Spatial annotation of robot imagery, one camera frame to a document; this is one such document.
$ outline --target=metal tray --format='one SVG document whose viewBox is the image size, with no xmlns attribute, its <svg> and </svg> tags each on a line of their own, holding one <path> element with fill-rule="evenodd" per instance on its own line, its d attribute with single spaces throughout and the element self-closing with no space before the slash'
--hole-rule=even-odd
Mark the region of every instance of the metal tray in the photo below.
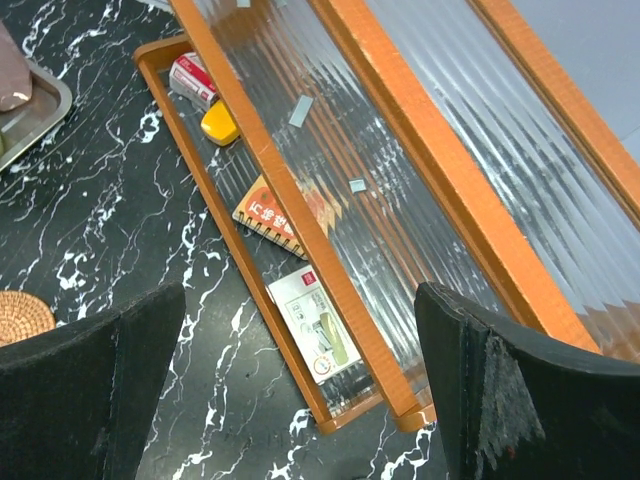
<svg viewBox="0 0 640 480">
<path fill-rule="evenodd" d="M 60 122 L 71 109 L 71 90 L 49 72 L 27 60 L 33 77 L 33 94 L 28 103 L 0 113 L 0 134 L 4 154 L 0 172 Z"/>
</svg>

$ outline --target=rattan coaster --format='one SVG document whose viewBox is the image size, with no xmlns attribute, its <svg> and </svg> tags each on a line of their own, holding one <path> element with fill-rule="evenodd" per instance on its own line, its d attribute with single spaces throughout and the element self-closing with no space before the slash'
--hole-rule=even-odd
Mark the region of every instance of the rattan coaster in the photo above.
<svg viewBox="0 0 640 480">
<path fill-rule="evenodd" d="M 51 310 L 37 297 L 23 292 L 0 292 L 0 347 L 52 330 Z"/>
</svg>

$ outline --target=product box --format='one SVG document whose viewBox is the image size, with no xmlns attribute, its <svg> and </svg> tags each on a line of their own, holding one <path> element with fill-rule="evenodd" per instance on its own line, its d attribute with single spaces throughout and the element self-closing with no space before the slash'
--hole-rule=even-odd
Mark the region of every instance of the product box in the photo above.
<svg viewBox="0 0 640 480">
<path fill-rule="evenodd" d="M 218 91 L 195 52 L 180 55 L 173 62 L 169 72 L 169 86 L 205 112 L 218 98 Z"/>
<path fill-rule="evenodd" d="M 268 291 L 318 385 L 360 360 L 311 266 L 272 283 Z"/>
</svg>

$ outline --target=orange wooden frame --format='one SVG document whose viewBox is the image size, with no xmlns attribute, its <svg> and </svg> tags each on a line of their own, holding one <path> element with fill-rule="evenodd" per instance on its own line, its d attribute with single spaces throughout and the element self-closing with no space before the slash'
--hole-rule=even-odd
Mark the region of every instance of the orange wooden frame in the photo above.
<svg viewBox="0 0 640 480">
<path fill-rule="evenodd" d="M 482 172 L 364 0 L 308 1 L 513 317 L 556 339 L 599 352 Z M 637 164 L 508 0 L 468 2 L 591 162 L 636 226 L 640 226 L 640 168 Z M 173 7 L 194 49 L 225 98 L 267 183 L 298 233 L 300 243 L 332 302 L 345 319 L 398 425 L 403 430 L 415 429 L 433 420 L 433 406 L 420 405 L 411 391 L 406 377 L 341 268 L 329 241 L 321 233 L 284 160 L 194 1 L 173 0 Z M 174 125 L 172 133 L 178 141 L 184 132 Z M 189 150 L 184 141 L 178 141 L 178 144 L 181 150 Z M 199 168 L 192 168 L 196 177 Z M 206 183 L 210 184 L 210 180 L 196 180 L 207 199 L 209 187 Z M 240 250 L 238 247 L 239 256 L 244 258 L 246 252 Z M 272 312 L 272 304 L 261 304 L 264 286 L 255 278 L 247 283 L 252 294 L 257 295 L 261 311 L 264 308 L 263 314 L 266 311 L 270 316 L 279 317 L 277 312 Z M 273 318 L 267 319 L 267 323 L 272 332 L 274 329 L 278 332 L 274 334 L 278 344 L 287 344 L 284 338 L 287 332 L 279 332 L 277 320 L 274 323 Z M 308 372 L 305 375 L 304 371 L 300 371 L 300 365 L 303 364 L 299 364 L 299 353 L 296 356 L 296 352 L 288 351 L 283 355 L 294 371 L 305 399 L 310 402 L 314 416 L 317 414 L 317 419 L 326 420 L 326 405 L 323 410 L 313 393 L 315 385 L 307 378 Z"/>
<path fill-rule="evenodd" d="M 398 425 L 416 429 L 424 425 L 425 419 L 435 419 L 433 405 L 424 406 L 418 402 L 202 14 L 192 1 L 173 1 L 173 8 L 225 99 L 267 184 L 296 231 L 309 262 L 345 320 L 381 395 L 394 417 L 402 419 Z"/>
<path fill-rule="evenodd" d="M 640 166 L 509 0 L 467 0 L 640 228 Z"/>
<path fill-rule="evenodd" d="M 169 99 L 165 86 L 158 75 L 159 71 L 168 70 L 178 56 L 190 50 L 191 45 L 186 35 L 181 35 L 143 45 L 136 50 L 134 60 L 145 78 L 153 97 L 156 99 L 158 107 L 163 113 L 163 118 L 167 122 L 167 126 L 195 179 L 198 190 L 224 236 L 231 255 L 260 309 L 260 313 L 269 327 L 291 374 L 296 380 L 302 396 L 316 419 L 318 429 L 325 434 L 332 433 L 380 403 L 382 396 L 379 393 L 375 393 L 343 414 L 336 417 L 331 416 L 322 393 L 306 368 L 304 359 L 280 312 L 269 298 L 260 272 L 256 269 L 251 255 L 236 231 L 235 223 L 207 174 L 196 146 L 179 113 Z"/>
<path fill-rule="evenodd" d="M 309 0 L 520 323 L 597 345 L 364 0 Z"/>
</svg>

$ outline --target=white marble veining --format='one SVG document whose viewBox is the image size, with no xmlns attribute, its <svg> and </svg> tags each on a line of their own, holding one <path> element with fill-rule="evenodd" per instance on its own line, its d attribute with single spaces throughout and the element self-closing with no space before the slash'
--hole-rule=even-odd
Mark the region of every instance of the white marble veining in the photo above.
<svg viewBox="0 0 640 480">
<path fill-rule="evenodd" d="M 165 281 L 187 290 L 138 477 L 444 479 L 433 430 L 400 434 L 384 408 L 317 431 L 135 69 L 135 48 L 177 33 L 174 19 L 133 0 L 13 0 L 0 17 L 74 95 L 0 176 L 0 288 L 40 296 L 59 325 Z"/>
</svg>

